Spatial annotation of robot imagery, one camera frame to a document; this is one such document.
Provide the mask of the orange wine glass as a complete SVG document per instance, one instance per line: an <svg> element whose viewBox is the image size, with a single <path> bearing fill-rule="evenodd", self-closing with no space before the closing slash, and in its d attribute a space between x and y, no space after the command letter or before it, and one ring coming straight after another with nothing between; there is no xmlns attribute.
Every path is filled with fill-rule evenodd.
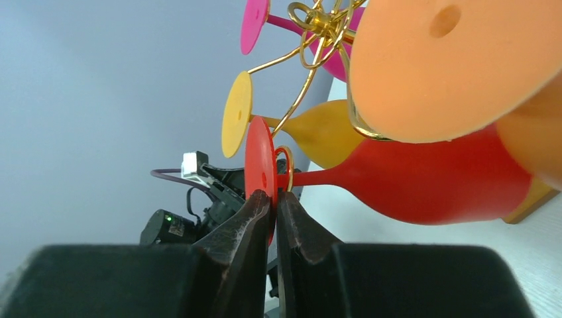
<svg viewBox="0 0 562 318"><path fill-rule="evenodd" d="M493 123L522 167L561 187L560 1L369 1L348 82L385 137L437 142Z"/></svg>

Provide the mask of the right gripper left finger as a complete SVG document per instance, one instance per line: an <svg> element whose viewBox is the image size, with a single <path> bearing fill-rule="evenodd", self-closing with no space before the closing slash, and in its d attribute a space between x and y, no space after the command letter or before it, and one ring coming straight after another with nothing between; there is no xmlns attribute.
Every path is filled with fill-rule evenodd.
<svg viewBox="0 0 562 318"><path fill-rule="evenodd" d="M263 317L270 197L254 191L238 212L194 246L211 260L210 317Z"/></svg>

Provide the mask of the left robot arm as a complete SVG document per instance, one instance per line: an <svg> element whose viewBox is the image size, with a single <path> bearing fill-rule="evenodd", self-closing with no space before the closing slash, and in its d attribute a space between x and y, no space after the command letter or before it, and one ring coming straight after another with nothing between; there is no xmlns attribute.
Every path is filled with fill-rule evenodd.
<svg viewBox="0 0 562 318"><path fill-rule="evenodd" d="M186 210L196 219L193 221L159 209L141 231L141 245L193 244L228 221L245 202L244 168L218 168L202 162L197 165L197 172L186 178L173 176L173 173L178 174L180 170L157 169L150 172L154 177L190 187L186 192ZM195 189L211 200L202 216L193 211L192 192Z"/></svg>

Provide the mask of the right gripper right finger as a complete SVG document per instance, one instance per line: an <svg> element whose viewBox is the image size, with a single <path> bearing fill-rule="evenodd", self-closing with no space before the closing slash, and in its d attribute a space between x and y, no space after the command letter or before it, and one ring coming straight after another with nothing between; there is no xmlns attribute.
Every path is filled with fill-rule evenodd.
<svg viewBox="0 0 562 318"><path fill-rule="evenodd" d="M311 217L292 192L277 205L282 317L350 317L344 281L347 245Z"/></svg>

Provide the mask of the red wine glass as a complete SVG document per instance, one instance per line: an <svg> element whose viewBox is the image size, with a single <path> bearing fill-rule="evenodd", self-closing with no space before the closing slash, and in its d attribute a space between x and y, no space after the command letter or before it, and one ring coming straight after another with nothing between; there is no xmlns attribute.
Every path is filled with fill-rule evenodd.
<svg viewBox="0 0 562 318"><path fill-rule="evenodd" d="M415 225L495 220L526 198L532 176L507 153L494 127L450 142L409 144L363 140L339 165L318 171L277 172L262 117L251 120L245 149L245 191L262 190L278 205L278 189L337 186L391 219Z"/></svg>

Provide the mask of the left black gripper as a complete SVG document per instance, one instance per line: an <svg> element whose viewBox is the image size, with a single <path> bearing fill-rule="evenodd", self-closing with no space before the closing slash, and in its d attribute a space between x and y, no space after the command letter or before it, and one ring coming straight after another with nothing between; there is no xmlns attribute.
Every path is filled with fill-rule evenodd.
<svg viewBox="0 0 562 318"><path fill-rule="evenodd" d="M210 192L229 210L219 217L217 222L224 223L233 216L246 201L244 168L218 168L208 163L202 164L202 170L210 177Z"/></svg>

